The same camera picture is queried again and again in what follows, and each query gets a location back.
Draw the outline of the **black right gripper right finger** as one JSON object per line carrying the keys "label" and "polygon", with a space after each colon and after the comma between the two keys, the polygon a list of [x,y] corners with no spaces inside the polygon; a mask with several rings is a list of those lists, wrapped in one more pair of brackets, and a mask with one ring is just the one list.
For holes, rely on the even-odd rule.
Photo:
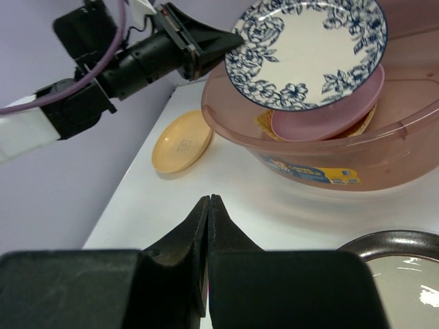
{"label": "black right gripper right finger", "polygon": [[388,328],[372,274],[350,252],[265,251],[211,196],[209,311],[214,328]]}

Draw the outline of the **dark rimmed beige plate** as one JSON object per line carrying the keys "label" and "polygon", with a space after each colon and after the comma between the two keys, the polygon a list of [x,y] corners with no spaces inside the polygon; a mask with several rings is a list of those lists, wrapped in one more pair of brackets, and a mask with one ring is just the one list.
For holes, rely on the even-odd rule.
{"label": "dark rimmed beige plate", "polygon": [[438,328],[438,235],[386,230],[340,247],[369,266],[391,328]]}

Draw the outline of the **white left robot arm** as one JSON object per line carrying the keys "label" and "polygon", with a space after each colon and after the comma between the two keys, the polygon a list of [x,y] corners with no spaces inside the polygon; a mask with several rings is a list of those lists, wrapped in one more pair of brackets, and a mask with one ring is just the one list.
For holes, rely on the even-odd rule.
{"label": "white left robot arm", "polygon": [[85,1],[53,22],[75,74],[1,109],[2,162],[92,128],[104,112],[115,112],[113,99],[127,99],[172,71],[197,80],[244,42],[172,3],[118,6],[118,21],[103,1]]}

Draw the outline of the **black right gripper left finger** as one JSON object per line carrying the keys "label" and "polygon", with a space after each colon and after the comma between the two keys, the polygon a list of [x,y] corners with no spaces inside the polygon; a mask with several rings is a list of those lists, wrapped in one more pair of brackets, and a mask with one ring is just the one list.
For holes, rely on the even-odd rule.
{"label": "black right gripper left finger", "polygon": [[143,250],[143,328],[199,328],[207,304],[207,219],[210,197]]}

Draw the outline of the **triangular woven bamboo plate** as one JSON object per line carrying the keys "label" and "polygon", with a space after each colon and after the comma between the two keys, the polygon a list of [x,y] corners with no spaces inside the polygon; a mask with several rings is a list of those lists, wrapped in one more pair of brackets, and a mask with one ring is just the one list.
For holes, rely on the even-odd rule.
{"label": "triangular woven bamboo plate", "polygon": [[[363,134],[366,130],[366,128],[369,126],[370,122],[372,121],[372,118],[374,117],[375,110],[377,108],[377,104],[375,104],[369,111],[369,113],[362,118],[359,122],[354,124],[349,129],[345,130],[344,132],[332,137],[332,139],[341,139],[341,138],[347,138],[352,136],[358,136],[360,134]],[[272,130],[272,115],[273,110],[267,110],[263,114],[260,114],[257,116],[254,121],[257,124],[257,126],[270,138],[279,141],[284,142],[286,139],[278,137]]]}

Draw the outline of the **blue floral ceramic plate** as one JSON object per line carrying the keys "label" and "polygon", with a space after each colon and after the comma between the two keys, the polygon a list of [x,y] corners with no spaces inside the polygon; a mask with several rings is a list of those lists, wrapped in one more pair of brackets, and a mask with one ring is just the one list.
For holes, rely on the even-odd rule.
{"label": "blue floral ceramic plate", "polygon": [[377,1],[257,1],[237,20],[243,39],[224,61],[231,84],[269,109],[335,103],[375,71],[388,43]]}

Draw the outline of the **round pink plastic plate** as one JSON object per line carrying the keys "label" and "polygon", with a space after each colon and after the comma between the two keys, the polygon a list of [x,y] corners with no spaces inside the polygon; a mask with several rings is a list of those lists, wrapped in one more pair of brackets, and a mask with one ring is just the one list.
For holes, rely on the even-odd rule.
{"label": "round pink plastic plate", "polygon": [[385,81],[379,65],[375,72],[351,95],[330,105],[303,112],[282,112],[272,115],[272,130],[286,142],[309,142],[330,139],[364,118],[377,104]]}

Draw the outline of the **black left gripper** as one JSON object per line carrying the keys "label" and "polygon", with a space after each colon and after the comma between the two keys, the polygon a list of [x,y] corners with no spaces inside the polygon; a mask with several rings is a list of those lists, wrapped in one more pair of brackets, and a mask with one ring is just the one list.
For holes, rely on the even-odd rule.
{"label": "black left gripper", "polygon": [[232,32],[193,21],[172,3],[157,7],[156,31],[117,54],[97,76],[109,98],[124,100],[172,71],[193,81],[244,43]]}

